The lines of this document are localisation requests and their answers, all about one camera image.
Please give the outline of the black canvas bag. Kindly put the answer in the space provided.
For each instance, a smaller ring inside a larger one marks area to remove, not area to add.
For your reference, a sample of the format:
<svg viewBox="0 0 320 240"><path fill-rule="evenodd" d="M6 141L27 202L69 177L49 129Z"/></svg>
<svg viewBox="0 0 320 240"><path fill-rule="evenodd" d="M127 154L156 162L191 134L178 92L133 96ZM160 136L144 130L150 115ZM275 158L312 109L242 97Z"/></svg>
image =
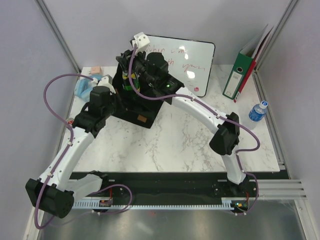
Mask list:
<svg viewBox="0 0 320 240"><path fill-rule="evenodd" d="M172 104L174 95L184 84L169 74L166 62L148 63L142 67L141 72L138 72L137 65L134 64L131 73L133 86L144 97L133 90L129 81L129 69L119 63L112 85L119 94L122 106L113 115L149 129L163 103Z"/></svg>

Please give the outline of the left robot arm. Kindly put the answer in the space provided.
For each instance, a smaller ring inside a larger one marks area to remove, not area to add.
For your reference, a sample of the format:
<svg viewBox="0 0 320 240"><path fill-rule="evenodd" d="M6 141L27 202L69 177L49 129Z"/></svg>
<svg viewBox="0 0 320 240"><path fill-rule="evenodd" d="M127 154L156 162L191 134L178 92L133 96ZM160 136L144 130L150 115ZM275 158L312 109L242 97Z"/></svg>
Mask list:
<svg viewBox="0 0 320 240"><path fill-rule="evenodd" d="M109 193L107 176L99 171L93 170L75 182L70 182L69 179L85 150L119 106L120 98L114 90L107 86L93 88L89 102L74 118L69 140L45 172L38 179L30 178L25 185L35 208L62 219L69 214L78 200L91 193L99 197Z"/></svg>

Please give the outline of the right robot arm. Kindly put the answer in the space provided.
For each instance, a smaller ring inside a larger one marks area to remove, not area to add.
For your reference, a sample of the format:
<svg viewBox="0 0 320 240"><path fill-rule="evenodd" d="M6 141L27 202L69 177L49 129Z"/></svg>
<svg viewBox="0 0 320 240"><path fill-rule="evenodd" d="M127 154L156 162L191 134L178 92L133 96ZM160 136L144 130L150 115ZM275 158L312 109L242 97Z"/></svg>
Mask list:
<svg viewBox="0 0 320 240"><path fill-rule="evenodd" d="M221 156L230 182L229 191L235 197L247 191L247 180L237 159L240 142L239 116L212 109L195 96L184 84L169 74L169 65L160 52L135 53L126 50L116 57L121 70L127 74L124 83L130 91L147 101L164 101L192 115L213 134L210 148Z"/></svg>

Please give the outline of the small pink box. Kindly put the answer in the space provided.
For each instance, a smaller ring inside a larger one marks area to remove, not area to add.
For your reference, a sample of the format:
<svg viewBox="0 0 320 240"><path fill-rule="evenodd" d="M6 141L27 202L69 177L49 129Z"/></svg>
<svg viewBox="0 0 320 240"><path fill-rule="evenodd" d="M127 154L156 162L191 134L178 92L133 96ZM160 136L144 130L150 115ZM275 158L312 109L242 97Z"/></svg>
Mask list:
<svg viewBox="0 0 320 240"><path fill-rule="evenodd" d="M102 70L101 66L92 66L90 68L89 74L90 75L102 75L103 70Z"/></svg>

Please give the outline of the whiteboard with red writing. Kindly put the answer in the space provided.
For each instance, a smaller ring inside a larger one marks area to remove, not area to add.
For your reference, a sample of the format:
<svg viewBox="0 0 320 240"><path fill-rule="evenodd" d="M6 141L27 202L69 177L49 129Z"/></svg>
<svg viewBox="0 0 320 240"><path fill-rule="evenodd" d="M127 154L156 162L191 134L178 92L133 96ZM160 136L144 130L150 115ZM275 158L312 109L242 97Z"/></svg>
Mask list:
<svg viewBox="0 0 320 240"><path fill-rule="evenodd" d="M212 42L147 35L150 45L146 54L161 53L168 62L169 73L194 95L206 95L216 45Z"/></svg>

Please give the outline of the light blue headphones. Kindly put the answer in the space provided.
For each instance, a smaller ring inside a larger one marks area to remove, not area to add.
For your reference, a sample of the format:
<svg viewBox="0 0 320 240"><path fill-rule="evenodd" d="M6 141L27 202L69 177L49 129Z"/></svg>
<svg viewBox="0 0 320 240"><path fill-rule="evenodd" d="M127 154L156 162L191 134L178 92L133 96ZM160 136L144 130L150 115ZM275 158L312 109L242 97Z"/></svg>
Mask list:
<svg viewBox="0 0 320 240"><path fill-rule="evenodd" d="M100 74L94 74L90 76L93 80L90 80L88 78L81 77L74 89L74 95L78 98L82 99L84 102L89 102L90 100L90 93L93 90L94 87L96 87L99 83L99 81L102 79L102 75Z"/></svg>

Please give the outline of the red binder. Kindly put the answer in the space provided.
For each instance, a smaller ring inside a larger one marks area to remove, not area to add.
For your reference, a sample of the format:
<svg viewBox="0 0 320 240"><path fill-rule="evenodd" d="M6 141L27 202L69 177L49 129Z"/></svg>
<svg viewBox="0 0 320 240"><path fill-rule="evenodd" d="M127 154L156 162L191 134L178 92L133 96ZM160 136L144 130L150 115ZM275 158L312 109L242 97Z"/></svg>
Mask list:
<svg viewBox="0 0 320 240"><path fill-rule="evenodd" d="M243 79L243 81L242 81L239 89L238 89L238 92L237 92L237 94L236 94L236 96L235 96L235 98L234 98L234 100L233 100L234 103L237 102L237 100L238 100L238 98L239 98L239 96L240 96L243 88L245 87L245 85L246 85L246 83L247 83L247 81L248 81L248 79L249 79L249 77L250 77L250 75L251 75L251 73L252 73L252 71L254 70L254 67L256 66L256 63L257 63L257 57L260 55L260 51L263 49L266 41L268 40L269 35L270 35L272 29L273 29L273 28L271 28L271 29L269 30L269 32L265 35L265 37L263 38L263 40L262 40L261 43L259 44L258 48L256 49L256 50L257 50L256 53L254 53L254 54L252 55L252 57L253 57L252 63L251 63L251 65L250 65L250 67L249 67L249 69L248 69L248 71L247 71L247 73L246 73L246 75L245 75L245 77L244 77L244 79Z"/></svg>

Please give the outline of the green lever arch binder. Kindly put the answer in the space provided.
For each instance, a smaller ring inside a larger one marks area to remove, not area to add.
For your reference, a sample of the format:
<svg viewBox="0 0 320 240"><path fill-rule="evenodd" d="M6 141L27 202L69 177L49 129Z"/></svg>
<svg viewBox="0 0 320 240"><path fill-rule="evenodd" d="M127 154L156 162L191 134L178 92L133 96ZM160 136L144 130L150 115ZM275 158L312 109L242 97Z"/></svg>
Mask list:
<svg viewBox="0 0 320 240"><path fill-rule="evenodd" d="M261 32L259 32L238 52L232 70L222 92L225 97L231 100L235 99L235 96L253 61L253 54L257 52L257 48L261 39L263 38L264 33L267 30L267 27L268 25L266 25Z"/></svg>

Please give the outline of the blue label bottle right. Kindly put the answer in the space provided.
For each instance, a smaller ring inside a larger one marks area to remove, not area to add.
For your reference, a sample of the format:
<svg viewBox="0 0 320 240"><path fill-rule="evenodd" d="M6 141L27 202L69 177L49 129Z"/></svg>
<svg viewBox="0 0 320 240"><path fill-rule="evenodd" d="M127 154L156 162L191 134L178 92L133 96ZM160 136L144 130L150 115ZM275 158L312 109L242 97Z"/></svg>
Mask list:
<svg viewBox="0 0 320 240"><path fill-rule="evenodd" d="M253 122L261 121L268 112L268 102L263 100L256 104L248 114L248 117Z"/></svg>

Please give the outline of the left aluminium frame post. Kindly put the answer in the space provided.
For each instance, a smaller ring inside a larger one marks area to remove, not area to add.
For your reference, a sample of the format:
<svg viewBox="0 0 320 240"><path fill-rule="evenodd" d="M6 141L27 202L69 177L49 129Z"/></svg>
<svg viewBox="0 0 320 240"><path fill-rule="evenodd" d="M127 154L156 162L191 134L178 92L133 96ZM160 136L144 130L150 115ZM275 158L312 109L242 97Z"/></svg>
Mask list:
<svg viewBox="0 0 320 240"><path fill-rule="evenodd" d="M50 13L50 10L49 10L48 6L46 5L45 1L44 0L35 0L35 3L39 7L42 15L44 16L46 22L48 23L50 29L52 30L54 36L56 37L63 52L65 53L69 63L72 65L72 67L74 68L74 70L77 73L80 73L81 69L80 69L79 65L77 64L67 42L65 41L61 31L59 30L59 27L58 27L57 23L55 22L52 14Z"/></svg>

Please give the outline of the aluminium frame post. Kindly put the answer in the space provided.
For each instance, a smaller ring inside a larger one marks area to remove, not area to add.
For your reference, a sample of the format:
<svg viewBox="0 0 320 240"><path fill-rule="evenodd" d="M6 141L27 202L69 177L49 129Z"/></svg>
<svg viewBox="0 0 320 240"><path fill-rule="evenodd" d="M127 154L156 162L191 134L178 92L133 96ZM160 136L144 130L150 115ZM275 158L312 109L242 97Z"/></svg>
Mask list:
<svg viewBox="0 0 320 240"><path fill-rule="evenodd" d="M255 74L257 74L259 72L259 69L262 67L263 62L265 61L267 55L269 54L269 51L272 49L278 36L280 35L281 31L285 27L291 14L295 10L295 8L299 2L300 2L299 0L290 0L289 1L289 4L287 5L284 13L282 14L279 22L277 23L277 25L275 27L275 30L272 32L268 42L265 45L265 48L262 50L261 56L256 64L255 69L254 69Z"/></svg>
<svg viewBox="0 0 320 240"><path fill-rule="evenodd" d="M80 69L79 65L77 64L67 42L65 41L61 31L59 30L59 27L58 27L57 23L55 22L52 14L50 13L50 10L49 10L48 6L46 5L45 1L44 0L35 0L35 3L39 7L42 15L44 16L46 22L48 23L50 29L52 30L54 36L56 37L63 52L65 53L69 63L72 65L72 67L74 68L74 70L77 73L80 73L81 69Z"/></svg>

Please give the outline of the right aluminium frame post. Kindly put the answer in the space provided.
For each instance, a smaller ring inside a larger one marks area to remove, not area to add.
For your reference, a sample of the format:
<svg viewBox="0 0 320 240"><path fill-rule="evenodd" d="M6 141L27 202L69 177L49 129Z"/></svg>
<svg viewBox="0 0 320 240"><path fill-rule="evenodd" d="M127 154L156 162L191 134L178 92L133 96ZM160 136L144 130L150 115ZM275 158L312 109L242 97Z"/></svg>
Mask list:
<svg viewBox="0 0 320 240"><path fill-rule="evenodd" d="M265 61L267 55L269 54L269 51L272 49L278 36L280 35L281 31L285 27L291 14L295 10L295 8L299 2L300 2L299 0L290 0L289 1L289 4L287 5L284 13L282 14L279 22L277 23L277 25L275 27L275 30L272 32L268 42L265 45L265 48L262 50L261 56L256 64L255 69L254 69L255 74L257 74L259 72L259 69L262 67L263 62Z"/></svg>

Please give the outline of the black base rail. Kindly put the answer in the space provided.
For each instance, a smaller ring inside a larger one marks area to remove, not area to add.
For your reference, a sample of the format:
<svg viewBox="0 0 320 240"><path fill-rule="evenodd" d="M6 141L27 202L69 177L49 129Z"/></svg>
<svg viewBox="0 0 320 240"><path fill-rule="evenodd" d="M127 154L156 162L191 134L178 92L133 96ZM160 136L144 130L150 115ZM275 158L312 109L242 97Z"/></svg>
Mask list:
<svg viewBox="0 0 320 240"><path fill-rule="evenodd" d="M127 203L217 204L223 198L254 199L257 184L252 177L236 185L225 173L200 172L103 172L102 187L111 190L99 193Z"/></svg>

